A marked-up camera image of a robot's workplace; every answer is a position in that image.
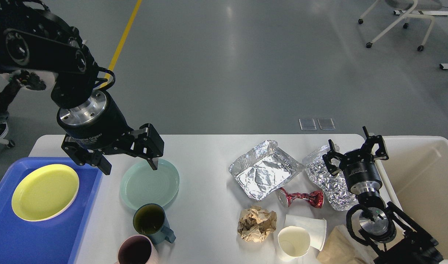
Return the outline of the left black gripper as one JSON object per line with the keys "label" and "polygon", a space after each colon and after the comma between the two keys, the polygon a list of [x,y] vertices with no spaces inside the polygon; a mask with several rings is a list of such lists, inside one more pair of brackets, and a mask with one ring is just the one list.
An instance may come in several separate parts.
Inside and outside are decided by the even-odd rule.
{"label": "left black gripper", "polygon": [[57,122],[67,134],[61,148],[75,164],[89,164],[110,175],[112,165],[103,154],[120,154],[114,143],[128,134],[128,155],[146,160],[154,171],[158,169],[164,154],[162,137],[151,123],[133,130],[107,91],[93,90],[90,96],[83,92],[79,98],[58,92],[57,105]]}

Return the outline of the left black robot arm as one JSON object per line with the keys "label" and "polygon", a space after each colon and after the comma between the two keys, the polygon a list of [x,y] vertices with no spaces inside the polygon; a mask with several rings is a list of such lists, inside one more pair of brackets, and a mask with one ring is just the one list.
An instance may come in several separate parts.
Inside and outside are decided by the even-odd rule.
{"label": "left black robot arm", "polygon": [[76,27],[25,0],[0,0],[0,73],[20,71],[21,85],[40,89],[36,72],[55,75],[51,98],[59,107],[57,123],[66,132],[64,152],[78,165],[98,167],[105,175],[110,154],[145,159],[158,169],[164,142],[155,127],[146,123],[138,130],[128,126],[108,89],[115,74],[98,66]]}

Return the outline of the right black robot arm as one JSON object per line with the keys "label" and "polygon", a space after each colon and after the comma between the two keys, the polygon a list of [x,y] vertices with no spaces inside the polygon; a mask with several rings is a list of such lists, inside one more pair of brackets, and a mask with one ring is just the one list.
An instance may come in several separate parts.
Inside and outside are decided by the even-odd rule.
{"label": "right black robot arm", "polygon": [[438,241],[393,202],[381,198],[383,182],[375,161],[388,160],[389,155],[381,135],[370,135],[366,127],[363,132],[366,139],[360,148],[342,154],[329,140],[323,155],[327,171],[333,176],[342,172],[347,190],[358,200],[346,215],[348,233],[375,251],[375,264],[442,262]]}

